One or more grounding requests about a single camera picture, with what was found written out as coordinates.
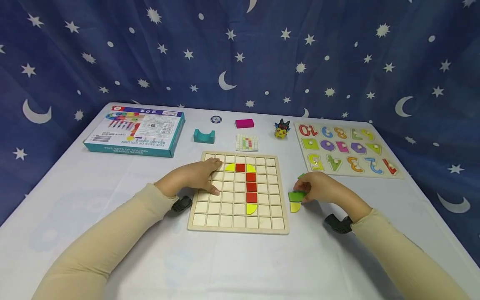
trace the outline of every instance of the yellow semicircle block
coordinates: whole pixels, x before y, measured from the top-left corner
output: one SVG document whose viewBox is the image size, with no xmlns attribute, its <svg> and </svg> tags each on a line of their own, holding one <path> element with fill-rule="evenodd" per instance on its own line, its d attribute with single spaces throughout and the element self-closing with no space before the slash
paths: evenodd
<svg viewBox="0 0 480 300">
<path fill-rule="evenodd" d="M 235 164 L 229 164 L 226 166 L 225 171 L 235 172 Z"/>
<path fill-rule="evenodd" d="M 255 173 L 256 172 L 255 167 L 247 164 L 247 172 Z"/>
<path fill-rule="evenodd" d="M 300 210 L 301 204 L 300 203 L 294 203 L 290 202 L 290 212 L 291 213 L 296 213 L 297 211 Z"/>
<path fill-rule="evenodd" d="M 247 203 L 247 215 L 253 214 L 257 210 L 256 204 L 248 204 Z"/>
</svg>

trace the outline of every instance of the product box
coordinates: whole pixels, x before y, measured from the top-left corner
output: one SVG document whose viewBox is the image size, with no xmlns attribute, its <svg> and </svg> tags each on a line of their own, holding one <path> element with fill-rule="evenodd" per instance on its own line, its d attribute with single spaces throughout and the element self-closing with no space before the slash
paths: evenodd
<svg viewBox="0 0 480 300">
<path fill-rule="evenodd" d="M 112 106 L 84 144 L 93 152 L 173 157 L 184 123 L 179 111 Z"/>
</svg>

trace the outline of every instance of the teal wooden arch block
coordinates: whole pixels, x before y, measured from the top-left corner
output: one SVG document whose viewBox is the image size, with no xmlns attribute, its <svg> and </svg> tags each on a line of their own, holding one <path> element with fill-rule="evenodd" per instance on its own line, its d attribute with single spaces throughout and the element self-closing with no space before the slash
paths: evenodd
<svg viewBox="0 0 480 300">
<path fill-rule="evenodd" d="M 210 134 L 201 133 L 200 130 L 195 129 L 193 133 L 193 141 L 196 143 L 213 144 L 215 143 L 215 130 Z"/>
</svg>

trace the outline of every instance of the toy figurine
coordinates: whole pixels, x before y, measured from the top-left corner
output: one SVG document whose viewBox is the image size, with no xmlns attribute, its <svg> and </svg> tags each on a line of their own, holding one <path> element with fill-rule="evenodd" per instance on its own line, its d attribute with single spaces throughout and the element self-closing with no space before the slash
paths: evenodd
<svg viewBox="0 0 480 300">
<path fill-rule="evenodd" d="M 290 131 L 290 128 L 288 127 L 290 125 L 290 121 L 287 123 L 283 122 L 283 119 L 280 119 L 280 123 L 275 123 L 275 137 L 279 137 L 283 139 L 284 137 L 287 136 L 287 133 Z"/>
</svg>

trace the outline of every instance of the table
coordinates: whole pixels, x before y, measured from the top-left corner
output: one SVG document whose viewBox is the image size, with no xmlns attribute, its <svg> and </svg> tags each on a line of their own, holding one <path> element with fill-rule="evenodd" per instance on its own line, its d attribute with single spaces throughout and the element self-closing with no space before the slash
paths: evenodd
<svg viewBox="0 0 480 300">
<path fill-rule="evenodd" d="M 238 132 L 258 136 L 259 154 L 278 156 L 285 199 L 297 176 L 306 171 L 295 130 L 285 140 L 276 139 L 274 122 L 281 116 L 273 115 L 129 104 L 185 112 L 175 157 L 89 152 L 82 141 L 110 107 L 119 104 L 103 108 L 0 227 L 2 299 L 29 299 L 53 261 L 85 230 L 147 182 L 198 161 L 202 151 L 234 152 Z M 213 115 L 221 116 L 222 122 L 211 123 Z M 254 128 L 235 128 L 236 119 L 248 118 L 253 118 Z M 283 118 L 290 124 L 305 122 L 304 118 Z M 309 120 L 315 122 L 360 125 Z M 372 125 L 361 125 L 376 133 Z M 196 128 L 215 130 L 215 144 L 194 143 Z M 480 270 L 398 165 L 406 180 L 335 179 L 382 211 L 475 299 L 480 295 Z M 335 205 L 311 203 L 296 214 L 289 213 L 287 236 L 187 231 L 188 213 L 169 213 L 147 231 L 110 277 L 106 299 L 398 299 L 378 262 L 353 234 L 338 235 L 324 227 L 328 214 L 345 216 Z"/>
</svg>

